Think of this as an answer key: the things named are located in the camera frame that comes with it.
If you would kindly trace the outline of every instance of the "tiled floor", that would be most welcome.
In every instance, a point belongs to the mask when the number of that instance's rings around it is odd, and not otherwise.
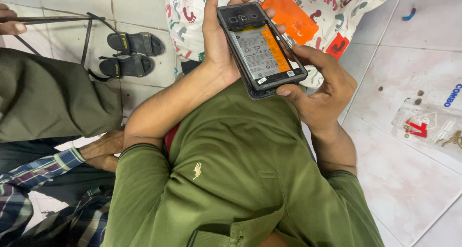
[[[122,97],[124,114],[173,83],[179,68],[165,20],[165,0],[0,0],[20,16],[62,16],[92,12],[118,30],[149,31],[166,46],[154,57],[156,68],[144,78],[122,78],[108,85]],[[417,13],[402,21],[411,8]],[[340,58],[358,89],[339,122],[355,142],[358,174],[386,247],[457,247],[462,242],[462,160],[397,137],[391,120],[402,102],[425,91],[425,103],[444,102],[462,83],[462,14],[458,0],[388,0],[364,15],[349,48]],[[86,22],[31,26],[22,37],[47,57],[80,62]],[[85,67],[99,73],[101,55],[110,56],[111,31],[94,22]],[[27,51],[13,37],[7,47]],[[451,107],[462,109],[462,100]],[[308,139],[309,130],[304,125]],[[98,139],[79,139],[59,147],[81,147]],[[43,212],[65,204],[32,192],[36,209],[29,227]]]

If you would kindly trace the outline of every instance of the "plaid shirt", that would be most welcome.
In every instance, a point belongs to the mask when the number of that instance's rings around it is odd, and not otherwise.
[[[78,150],[71,148],[0,175],[0,246],[102,245],[112,190],[98,188],[21,235],[34,213],[27,194],[84,161]]]

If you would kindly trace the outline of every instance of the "checkered sleeve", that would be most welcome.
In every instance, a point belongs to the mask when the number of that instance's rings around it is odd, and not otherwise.
[[[28,193],[85,159],[74,147],[0,174],[0,246],[21,236],[33,215]]]

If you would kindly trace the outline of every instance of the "phone frame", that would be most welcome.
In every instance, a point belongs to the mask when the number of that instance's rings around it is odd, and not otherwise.
[[[235,8],[242,9],[243,6],[255,6],[257,8],[257,11],[261,13],[261,15],[258,15],[258,19],[264,19],[264,21],[260,21],[261,25],[263,26],[264,24],[268,24],[268,27],[273,37],[276,40],[277,40],[276,37],[279,37],[280,41],[284,45],[284,48],[283,48],[280,42],[278,42],[278,46],[281,49],[282,54],[284,55],[286,61],[289,63],[290,69],[294,71],[292,65],[290,64],[289,59],[287,58],[286,54],[283,51],[284,49],[286,49],[289,52],[289,54],[294,58],[295,62],[297,63],[297,65],[299,66],[301,70],[301,74],[296,74],[295,76],[292,76],[292,77],[281,78],[280,80],[273,81],[269,84],[262,84],[262,85],[257,84],[257,81],[253,79],[250,73],[250,70],[248,69],[247,64],[245,63],[243,56],[239,52],[239,48],[232,40],[233,37],[231,35],[231,31],[228,29],[229,25],[227,25],[226,20],[222,14],[222,10],[224,9],[235,9]],[[239,69],[239,72],[241,73],[244,84],[247,88],[247,91],[249,92],[249,96],[251,97],[251,99],[258,100],[258,99],[262,99],[265,97],[273,96],[276,94],[277,87],[283,84],[298,84],[300,81],[303,81],[306,79],[306,77],[308,76],[308,72],[306,71],[304,66],[300,63],[300,61],[297,59],[297,56],[293,53],[292,48],[286,42],[286,39],[282,37],[282,35],[276,29],[273,22],[269,19],[269,17],[263,10],[262,6],[258,2],[249,2],[249,3],[237,4],[237,5],[231,5],[231,6],[218,7],[217,17],[218,17],[218,22],[220,23],[220,26],[225,32],[228,46],[231,49],[232,55],[234,57],[234,60],[236,61],[237,67]],[[242,28],[249,27],[249,26],[257,26],[257,25],[252,24],[252,23],[243,24]]]

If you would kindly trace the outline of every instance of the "green polo shirt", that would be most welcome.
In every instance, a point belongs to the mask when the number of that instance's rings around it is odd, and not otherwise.
[[[383,246],[358,179],[323,177],[295,108],[252,101],[241,80],[180,124],[169,159],[150,144],[119,158],[105,246]]]

